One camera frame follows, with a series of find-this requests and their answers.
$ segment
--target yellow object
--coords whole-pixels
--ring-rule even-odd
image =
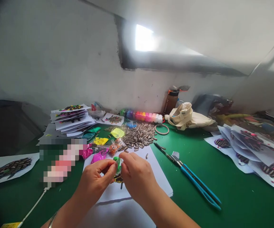
[[[98,137],[96,137],[95,140],[93,141],[93,143],[98,145],[98,146],[103,146],[104,144],[106,144],[107,141],[108,141],[107,138],[98,138]]]
[[[18,223],[5,223],[1,226],[1,228],[17,228],[17,227],[19,227],[20,224],[21,224],[21,222],[18,222]]]
[[[115,128],[114,130],[111,131],[112,136],[114,136],[115,138],[121,138],[124,136],[124,131],[119,129],[119,128]]]
[[[145,112],[143,112],[142,113],[142,118],[141,118],[141,121],[144,121],[144,118],[146,117],[146,113]]]

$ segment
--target pile of sunflower seeds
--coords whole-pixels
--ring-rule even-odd
[[[157,140],[154,138],[157,134],[155,133],[155,125],[153,123],[137,123],[137,127],[132,129],[123,124],[121,125],[121,130],[125,132],[125,136],[122,139],[127,145],[124,150],[134,147],[134,151],[138,151],[139,148],[144,148],[152,144],[154,140]]]

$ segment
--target plastic bag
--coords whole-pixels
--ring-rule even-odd
[[[118,174],[121,173],[121,158],[119,158],[119,157],[114,157],[113,160],[117,162],[116,175],[118,175]]]
[[[103,160],[106,158],[106,154],[108,153],[108,147],[102,147],[102,146],[97,146],[98,151],[97,153],[93,156],[91,164]]]
[[[97,133],[98,131],[100,131],[101,127],[93,127],[91,129],[88,129],[87,132],[91,132],[91,133]]]
[[[125,135],[124,131],[119,129],[119,128],[115,128],[114,130],[111,131],[112,136],[114,136],[115,138],[121,138]]]
[[[91,143],[96,144],[98,146],[103,146],[108,141],[108,138],[99,138],[96,137]]]
[[[95,136],[95,133],[86,133],[82,136],[82,138],[90,140],[94,136]]]
[[[83,146],[83,150],[81,151],[81,156],[84,160],[86,160],[89,156],[91,156],[94,152],[93,148],[92,148],[92,144],[89,143],[86,145],[86,148],[84,148]]]
[[[114,140],[111,140],[112,144],[109,147],[109,152],[112,156],[115,155],[115,153],[120,149],[126,146],[126,144],[123,142],[121,138]]]

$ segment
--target green plastic bag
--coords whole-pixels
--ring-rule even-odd
[[[92,129],[86,130],[87,132],[96,133],[100,131],[101,127],[93,127]]]

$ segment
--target white tote bag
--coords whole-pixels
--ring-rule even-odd
[[[193,112],[192,104],[185,102],[178,108],[173,108],[169,119],[169,124],[176,126],[178,130],[185,130],[186,128],[205,127],[215,123],[203,114]]]

